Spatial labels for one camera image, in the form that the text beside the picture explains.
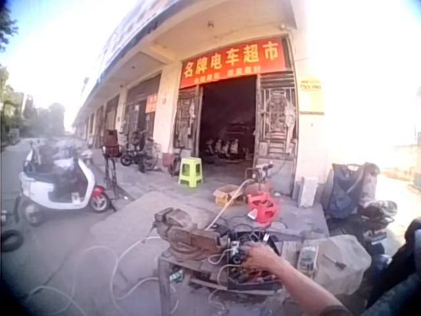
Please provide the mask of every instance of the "road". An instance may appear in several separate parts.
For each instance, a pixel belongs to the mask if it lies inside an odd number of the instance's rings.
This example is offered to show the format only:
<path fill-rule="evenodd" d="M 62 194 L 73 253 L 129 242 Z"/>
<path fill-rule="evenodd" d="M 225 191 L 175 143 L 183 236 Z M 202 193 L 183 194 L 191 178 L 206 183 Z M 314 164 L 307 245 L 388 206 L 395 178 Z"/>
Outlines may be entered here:
<path fill-rule="evenodd" d="M 23 161 L 29 149 L 28 140 L 22 140 L 15 146 L 5 148 L 1 153 L 2 209 L 13 210 L 14 199 L 20 186 L 18 174 L 22 171 Z M 70 254 L 85 242 L 92 225 L 111 213 L 112 211 L 109 211 L 98 215 L 83 211 L 49 219 L 39 227 L 30 227 L 24 219 L 17 225 L 2 227 L 2 230 L 17 228 L 24 233 L 24 244 L 21 248 L 1 254 L 2 281 L 18 299 L 24 298 L 31 289 L 46 283 Z M 54 276 L 50 284 L 66 290 L 70 286 L 69 280 L 61 273 L 57 277 Z"/>

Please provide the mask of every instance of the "electric scooter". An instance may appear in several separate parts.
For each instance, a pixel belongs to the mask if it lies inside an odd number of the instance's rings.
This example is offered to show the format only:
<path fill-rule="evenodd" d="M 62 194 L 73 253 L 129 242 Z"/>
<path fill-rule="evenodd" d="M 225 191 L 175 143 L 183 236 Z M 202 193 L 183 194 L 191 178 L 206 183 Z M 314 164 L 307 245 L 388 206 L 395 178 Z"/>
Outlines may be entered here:
<path fill-rule="evenodd" d="M 32 148 L 19 174 L 19 208 L 32 226 L 45 220 L 46 211 L 62 212 L 90 208 L 103 213 L 111 201 L 86 164 L 72 153 L 65 159 L 45 159 L 37 148 Z"/>

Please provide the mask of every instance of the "scooter wheel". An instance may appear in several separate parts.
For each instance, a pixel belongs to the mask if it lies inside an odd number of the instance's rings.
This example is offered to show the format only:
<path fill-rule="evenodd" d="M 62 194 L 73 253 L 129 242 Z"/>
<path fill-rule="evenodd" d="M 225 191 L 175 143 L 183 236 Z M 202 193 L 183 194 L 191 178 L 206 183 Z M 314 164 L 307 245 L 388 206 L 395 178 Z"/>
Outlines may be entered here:
<path fill-rule="evenodd" d="M 25 205 L 24 217 L 31 226 L 39 226 L 44 222 L 44 216 L 40 207 L 34 203 Z"/>
<path fill-rule="evenodd" d="M 123 156 L 121 156 L 120 162 L 125 167 L 128 167 L 128 166 L 130 166 L 133 163 L 132 158 L 129 155 L 123 155 Z"/>
<path fill-rule="evenodd" d="M 106 193 L 101 193 L 97 197 L 91 197 L 89 204 L 95 213 L 104 213 L 110 206 L 111 201 Z"/>
<path fill-rule="evenodd" d="M 10 229 L 1 233 L 1 252 L 11 252 L 17 250 L 24 243 L 21 232 Z"/>

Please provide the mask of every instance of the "doorway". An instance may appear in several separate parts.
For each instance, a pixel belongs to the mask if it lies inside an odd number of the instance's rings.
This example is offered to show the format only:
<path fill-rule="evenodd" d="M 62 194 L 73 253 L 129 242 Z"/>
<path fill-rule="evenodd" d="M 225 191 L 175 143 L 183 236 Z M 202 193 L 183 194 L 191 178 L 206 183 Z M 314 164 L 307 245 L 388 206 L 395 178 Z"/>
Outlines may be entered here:
<path fill-rule="evenodd" d="M 203 85 L 199 156 L 212 176 L 243 179 L 253 166 L 256 81 L 244 76 Z"/>

